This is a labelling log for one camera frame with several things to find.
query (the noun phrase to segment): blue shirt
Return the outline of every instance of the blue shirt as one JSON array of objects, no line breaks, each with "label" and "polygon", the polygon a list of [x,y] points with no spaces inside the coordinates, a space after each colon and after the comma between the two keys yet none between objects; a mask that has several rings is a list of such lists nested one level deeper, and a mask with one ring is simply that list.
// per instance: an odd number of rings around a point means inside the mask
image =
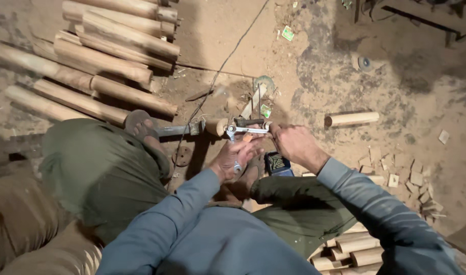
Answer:
[{"label": "blue shirt", "polygon": [[[380,239],[380,274],[463,274],[444,240],[365,175],[331,158],[317,180]],[[249,213],[204,208],[218,191],[210,169],[182,184],[104,248],[96,274],[320,274]]]}]

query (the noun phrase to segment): dirt floor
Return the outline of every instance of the dirt floor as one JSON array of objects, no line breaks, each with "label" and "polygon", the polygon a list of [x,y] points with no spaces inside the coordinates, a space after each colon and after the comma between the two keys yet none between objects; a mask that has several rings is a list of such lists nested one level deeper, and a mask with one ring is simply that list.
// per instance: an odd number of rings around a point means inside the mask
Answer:
[{"label": "dirt floor", "polygon": [[[182,47],[180,63],[217,70],[263,4],[246,0],[177,4],[183,18],[176,40]],[[295,32],[291,42],[277,35],[285,25]],[[0,0],[0,40],[31,50],[33,37],[52,41],[61,28],[71,26],[61,18],[59,0]],[[434,199],[445,207],[446,217],[434,227],[466,244],[466,41],[445,48],[444,36],[399,16],[371,22],[362,15],[353,24],[351,11],[340,1],[299,1],[294,8],[290,0],[270,0],[225,66],[229,73],[218,77],[215,86],[223,86],[224,92],[211,96],[197,117],[238,116],[252,93],[252,77],[267,75],[277,87],[263,101],[273,108],[271,119],[308,126],[320,145],[346,165],[359,168],[369,147],[380,147],[382,155],[388,155],[389,168],[384,171],[377,161],[375,173],[388,179],[389,173],[399,174],[413,159],[420,160],[434,187]],[[359,56],[372,59],[371,72],[358,68]],[[174,120],[160,125],[184,125],[200,100],[183,100],[207,90],[214,74],[177,66],[173,75],[155,76],[151,93],[179,104]],[[11,106],[4,97],[8,85],[30,85],[38,78],[0,66],[0,144],[11,135],[44,133],[52,125]],[[379,121],[324,127],[327,114],[362,110],[379,112]],[[450,134],[446,145],[438,140],[443,129]],[[178,168],[170,188],[202,169],[223,143],[211,136],[187,139],[184,145],[194,150],[193,165]],[[177,141],[164,144],[171,153]],[[270,143],[265,147],[273,149]],[[404,154],[404,166],[394,166],[395,154]],[[0,153],[0,176],[17,165]],[[294,166],[297,176],[304,171]],[[385,188],[407,200],[403,184]]]}]

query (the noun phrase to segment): blue shirt sleeve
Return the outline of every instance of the blue shirt sleeve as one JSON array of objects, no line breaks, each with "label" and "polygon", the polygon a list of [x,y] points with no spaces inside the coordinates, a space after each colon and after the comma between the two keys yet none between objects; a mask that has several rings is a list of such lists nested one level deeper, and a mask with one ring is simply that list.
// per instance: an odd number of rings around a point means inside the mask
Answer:
[{"label": "blue shirt sleeve", "polygon": [[210,169],[183,183],[175,194],[136,216],[104,248],[96,274],[152,274],[177,236],[218,191],[219,179]]},{"label": "blue shirt sleeve", "polygon": [[331,158],[317,180],[380,240],[384,253],[378,274],[463,274],[447,243],[364,174]]}]

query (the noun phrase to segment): green trousers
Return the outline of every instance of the green trousers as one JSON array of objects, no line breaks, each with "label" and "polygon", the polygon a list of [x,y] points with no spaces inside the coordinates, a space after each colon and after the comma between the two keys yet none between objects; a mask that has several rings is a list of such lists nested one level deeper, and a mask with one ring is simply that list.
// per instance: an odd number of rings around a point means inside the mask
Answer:
[{"label": "green trousers", "polygon": [[[43,155],[43,183],[104,244],[169,194],[160,182],[169,174],[167,157],[103,122],[60,122],[48,130]],[[356,223],[314,177],[262,178],[253,184],[251,196],[273,204],[252,215],[306,258]]]}]

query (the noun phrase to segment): man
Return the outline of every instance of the man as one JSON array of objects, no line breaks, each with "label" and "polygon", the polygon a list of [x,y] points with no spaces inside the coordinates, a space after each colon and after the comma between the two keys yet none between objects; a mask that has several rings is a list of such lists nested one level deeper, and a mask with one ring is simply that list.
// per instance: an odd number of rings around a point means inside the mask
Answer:
[{"label": "man", "polygon": [[43,179],[108,244],[98,274],[319,274],[306,258],[350,228],[354,216],[385,250],[380,274],[462,274],[426,222],[330,158],[307,128],[272,124],[271,132],[279,153],[317,178],[256,180],[260,168],[249,166],[236,184],[273,204],[252,214],[208,203],[234,177],[236,159],[242,166],[259,160],[263,138],[228,141],[169,195],[159,181],[169,162],[151,119],[137,111],[126,119],[126,132],[86,119],[51,128]]}]

